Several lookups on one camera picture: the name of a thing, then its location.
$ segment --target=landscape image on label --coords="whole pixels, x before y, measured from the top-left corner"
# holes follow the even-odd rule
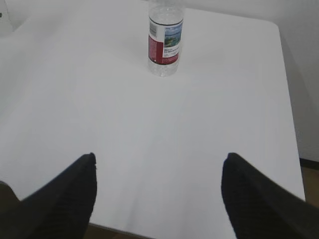
[[[166,27],[164,47],[173,47],[179,44],[182,24],[174,27]]]

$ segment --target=table surface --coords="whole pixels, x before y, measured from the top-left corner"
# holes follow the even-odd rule
[[[5,1],[0,0],[0,37],[12,33],[12,26],[9,21]]]
[[[229,152],[304,198],[274,24],[187,9],[178,72],[159,78],[146,2],[38,5],[0,39],[0,177],[20,199],[88,152],[91,222],[146,237],[235,238],[220,192]]]

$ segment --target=white wall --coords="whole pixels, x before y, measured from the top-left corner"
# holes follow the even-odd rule
[[[186,0],[279,26],[300,157],[319,161],[319,0]]]

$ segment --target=red label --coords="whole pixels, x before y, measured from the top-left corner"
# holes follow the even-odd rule
[[[164,43],[155,41],[149,36],[149,58],[153,62],[161,65],[168,65],[178,60],[178,54],[173,57],[163,58],[163,50]]]

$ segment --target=clear plastic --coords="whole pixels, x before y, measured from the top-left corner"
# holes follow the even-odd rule
[[[149,17],[153,21],[171,25],[181,22],[184,18],[183,0],[149,0]],[[157,76],[170,76],[177,71],[178,60],[169,65],[159,65],[149,59],[149,69]]]

